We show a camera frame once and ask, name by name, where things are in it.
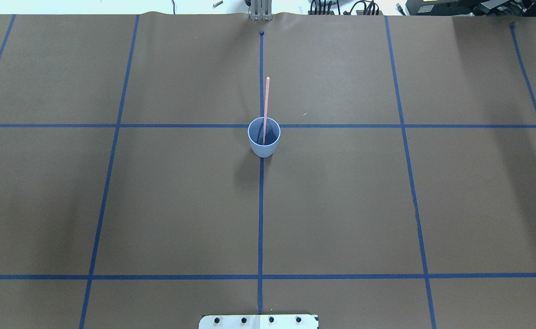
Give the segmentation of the blue cup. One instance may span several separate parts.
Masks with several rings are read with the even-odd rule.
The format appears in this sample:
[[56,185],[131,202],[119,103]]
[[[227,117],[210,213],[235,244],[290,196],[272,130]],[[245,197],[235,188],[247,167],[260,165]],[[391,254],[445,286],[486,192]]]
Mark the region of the blue cup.
[[256,118],[247,127],[247,137],[253,153],[259,158],[268,158],[276,151],[281,127],[272,118]]

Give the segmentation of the pink chopstick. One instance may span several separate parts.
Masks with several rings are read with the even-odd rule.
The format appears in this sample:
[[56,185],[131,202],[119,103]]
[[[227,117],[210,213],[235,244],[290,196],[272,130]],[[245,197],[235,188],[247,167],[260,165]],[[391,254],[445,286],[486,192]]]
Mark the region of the pink chopstick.
[[266,77],[266,80],[265,80],[264,110],[263,110],[263,121],[262,121],[262,145],[266,145],[266,129],[267,129],[267,118],[268,118],[269,93],[270,93],[270,77],[268,76]]

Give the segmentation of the black usb hub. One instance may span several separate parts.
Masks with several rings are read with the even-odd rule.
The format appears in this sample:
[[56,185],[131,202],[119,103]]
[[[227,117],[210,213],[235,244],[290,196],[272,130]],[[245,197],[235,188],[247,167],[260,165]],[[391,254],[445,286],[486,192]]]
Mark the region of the black usb hub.
[[341,15],[338,0],[311,0],[308,15]]

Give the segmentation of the black laptop monitor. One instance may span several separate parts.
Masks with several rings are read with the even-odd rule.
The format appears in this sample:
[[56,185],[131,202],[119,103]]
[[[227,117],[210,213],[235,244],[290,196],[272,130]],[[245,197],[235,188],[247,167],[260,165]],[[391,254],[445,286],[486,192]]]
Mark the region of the black laptop monitor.
[[536,17],[536,0],[406,0],[410,16]]

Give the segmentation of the aluminium frame post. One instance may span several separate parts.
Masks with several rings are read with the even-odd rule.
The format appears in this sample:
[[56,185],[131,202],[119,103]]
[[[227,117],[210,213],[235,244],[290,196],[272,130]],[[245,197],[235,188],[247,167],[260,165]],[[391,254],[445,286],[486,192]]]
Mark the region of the aluminium frame post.
[[249,7],[251,21],[271,21],[273,19],[272,0],[245,0]]

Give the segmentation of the white pedestal column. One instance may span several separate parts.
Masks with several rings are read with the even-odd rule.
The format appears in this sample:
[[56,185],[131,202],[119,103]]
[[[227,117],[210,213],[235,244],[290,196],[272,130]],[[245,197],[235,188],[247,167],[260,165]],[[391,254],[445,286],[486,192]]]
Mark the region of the white pedestal column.
[[319,329],[311,314],[251,314],[203,316],[199,329]]

